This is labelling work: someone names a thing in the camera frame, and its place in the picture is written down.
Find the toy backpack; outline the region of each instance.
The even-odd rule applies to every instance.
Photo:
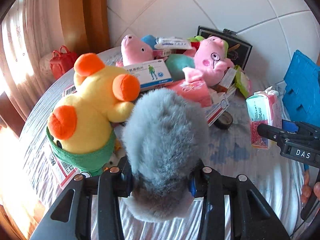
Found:
[[[50,60],[50,68],[55,79],[60,78],[63,74],[73,68],[76,59],[78,58],[75,52],[70,52],[66,46],[60,47],[60,52],[54,50],[52,52],[53,58]]]

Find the red bag handle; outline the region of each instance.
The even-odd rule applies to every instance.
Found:
[[[56,57],[55,53],[57,53],[57,54],[58,54],[58,56],[59,56],[59,57],[61,57],[60,52],[59,52],[59,51],[57,51],[57,50],[54,50],[54,51],[52,52],[52,56],[53,56],[53,57]]]
[[[68,50],[68,48],[63,45],[63,46],[60,47],[60,53],[61,53],[61,54],[63,53],[63,52],[62,52],[62,49],[65,49],[65,50],[66,50],[66,53],[70,53],[70,51]]]

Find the human hand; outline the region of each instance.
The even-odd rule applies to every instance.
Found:
[[[309,170],[307,170],[304,173],[304,182],[302,186],[302,194],[301,194],[302,203],[307,203],[312,193],[312,188],[309,186],[309,181],[310,181],[310,174],[309,174]],[[313,190],[315,192],[316,197],[320,200],[320,182],[315,184]]]

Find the gray fur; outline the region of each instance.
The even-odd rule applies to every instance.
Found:
[[[172,90],[151,91],[138,100],[122,139],[136,180],[124,199],[134,217],[156,222],[185,216],[193,200],[188,176],[208,153],[200,105]]]

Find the yellow duck plush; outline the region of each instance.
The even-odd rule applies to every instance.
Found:
[[[59,159],[95,176],[115,159],[110,122],[124,122],[130,116],[140,84],[123,68],[105,66],[94,53],[81,55],[74,70],[77,93],[56,104],[48,118],[47,137]]]

